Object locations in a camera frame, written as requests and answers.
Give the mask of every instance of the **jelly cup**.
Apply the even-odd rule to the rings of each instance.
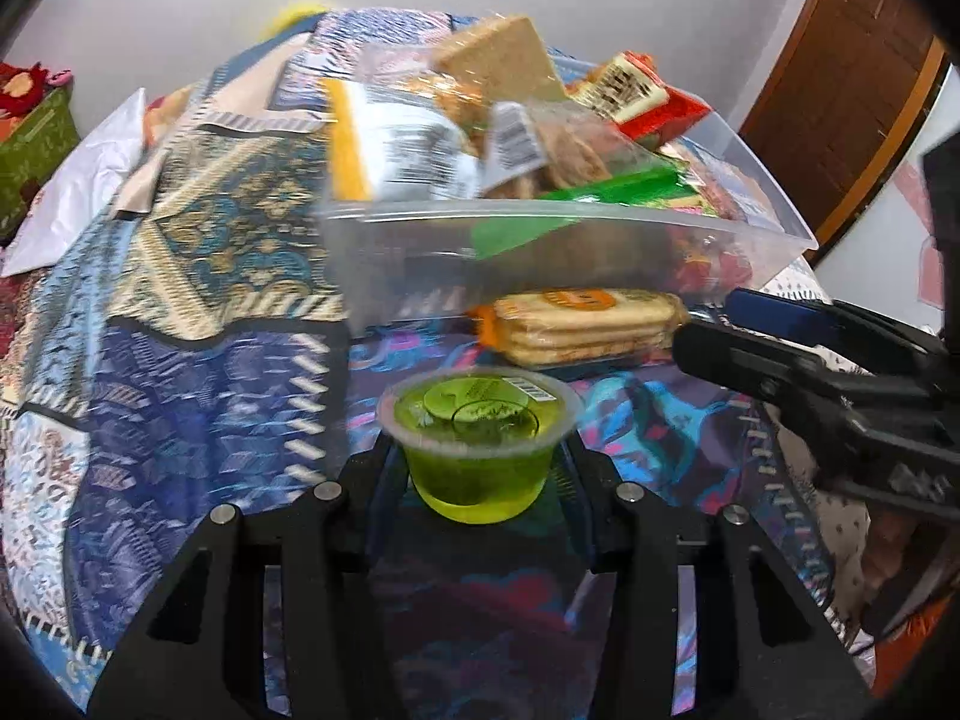
[[[438,370],[384,392],[376,415],[403,446],[416,491],[438,514],[486,525],[544,488],[554,448],[583,404],[563,382],[510,367]]]

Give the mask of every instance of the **white pillow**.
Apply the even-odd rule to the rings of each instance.
[[[46,268],[66,254],[140,161],[145,107],[138,89],[70,152],[34,199],[0,276]]]

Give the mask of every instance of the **green fabric box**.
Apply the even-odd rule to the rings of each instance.
[[[68,102],[66,90],[55,89],[0,143],[0,240],[16,230],[37,190],[80,143]]]

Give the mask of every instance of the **brown door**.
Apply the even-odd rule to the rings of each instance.
[[[943,56],[912,0],[808,0],[741,134],[821,245],[899,153]]]

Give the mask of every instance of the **patchwork bedspread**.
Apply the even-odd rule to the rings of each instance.
[[[482,361],[457,322],[352,341],[311,215],[326,163],[317,79],[349,74],[365,41],[430,43],[468,22],[334,12],[235,57],[196,85],[59,264],[0,285],[0,584],[80,707],[213,506],[286,504],[373,444],[385,386]],[[796,264],[775,289],[811,283]],[[744,504],[827,599],[829,553],[758,404],[673,365],[573,386],[587,404],[584,442],[625,479],[705,512]],[[491,717],[586,712],[611,579],[584,569],[549,488],[521,517],[472,529],[410,491],[371,580],[411,717],[471,705]],[[685,608],[691,591],[682,585]],[[683,619],[677,710],[691,706],[695,674],[692,615]],[[265,650],[270,703],[283,710],[280,645],[268,636]]]

